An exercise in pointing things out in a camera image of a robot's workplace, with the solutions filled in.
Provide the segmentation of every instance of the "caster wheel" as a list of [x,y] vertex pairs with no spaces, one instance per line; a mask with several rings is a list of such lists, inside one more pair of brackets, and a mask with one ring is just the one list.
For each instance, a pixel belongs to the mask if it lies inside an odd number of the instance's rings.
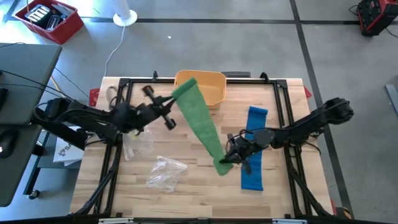
[[40,192],[38,190],[33,190],[32,193],[27,197],[31,200],[37,198],[40,195]]

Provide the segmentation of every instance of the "red equipment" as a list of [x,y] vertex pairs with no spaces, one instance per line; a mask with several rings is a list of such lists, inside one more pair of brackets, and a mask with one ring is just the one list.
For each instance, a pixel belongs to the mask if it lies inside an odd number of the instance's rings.
[[362,35],[379,35],[398,16],[398,0],[362,0],[356,10]]

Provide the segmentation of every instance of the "black desk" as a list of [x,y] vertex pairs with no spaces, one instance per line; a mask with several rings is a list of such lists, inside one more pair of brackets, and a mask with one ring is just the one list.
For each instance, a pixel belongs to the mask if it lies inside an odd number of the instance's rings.
[[[61,53],[59,45],[14,44],[0,48],[0,70],[5,70],[47,85]],[[0,87],[8,89],[8,97],[0,111],[0,124],[27,124],[43,90],[26,86],[2,85],[15,83],[43,88],[39,84],[3,73]]]
[[[47,85],[61,49],[59,45],[33,44],[15,44],[0,48],[0,70],[12,72]],[[0,76],[0,87],[9,90],[7,100],[0,111],[0,133],[11,126],[20,131],[12,155],[0,159],[0,180],[2,180],[0,184],[0,207],[5,207],[11,203],[29,158],[34,149],[37,149],[36,142],[42,127],[29,123],[33,109],[39,103],[44,91],[25,86],[2,85],[1,83],[31,85],[41,88],[43,86],[6,72]]]

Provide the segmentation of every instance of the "wooden tabletop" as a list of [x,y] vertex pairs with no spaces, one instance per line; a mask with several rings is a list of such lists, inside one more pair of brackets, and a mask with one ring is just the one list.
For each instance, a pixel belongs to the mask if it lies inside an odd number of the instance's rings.
[[[118,86],[119,79],[118,77],[103,79],[97,102],[98,109],[108,110],[108,101],[116,93],[108,91],[106,96],[107,89],[110,86]],[[287,79],[287,83],[294,119],[298,120],[310,112],[303,83],[301,79]],[[144,85],[146,84],[134,84],[132,105],[150,103],[141,92]],[[173,90],[172,84],[156,83],[152,84],[152,87],[157,96],[169,96]],[[224,145],[228,133],[238,133],[240,129],[246,127],[249,106],[267,109],[266,126],[279,128],[271,85],[227,85],[226,98],[221,103],[220,109],[210,110]],[[169,131],[161,118],[147,127],[153,135],[152,153],[146,156],[135,155],[130,161],[126,161],[122,155],[113,201],[113,214],[123,212],[124,217],[150,218],[281,218],[286,213],[294,214],[283,149],[268,148],[262,153],[264,191],[242,190],[240,168],[234,166],[228,174],[219,176],[213,166],[213,158],[189,128],[177,105],[173,106],[169,115],[177,124],[173,130]],[[308,188],[325,210],[331,213],[320,155],[311,146],[304,145],[302,149]],[[71,212],[81,208],[97,187],[104,152],[105,145],[100,143],[86,148],[73,194]],[[175,187],[175,192],[165,193],[146,185],[157,156],[176,159],[188,165]],[[297,193],[300,208],[305,211],[302,193],[298,187]],[[105,206],[106,197],[103,198],[102,208]]]

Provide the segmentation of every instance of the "green cloth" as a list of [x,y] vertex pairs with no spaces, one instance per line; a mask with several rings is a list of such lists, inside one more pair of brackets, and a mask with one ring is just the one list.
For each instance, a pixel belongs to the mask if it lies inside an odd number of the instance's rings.
[[189,79],[174,90],[172,96],[192,131],[213,157],[217,173],[219,175],[227,174],[232,168],[232,164],[220,164],[219,162],[224,158],[223,146],[197,81],[194,78]]

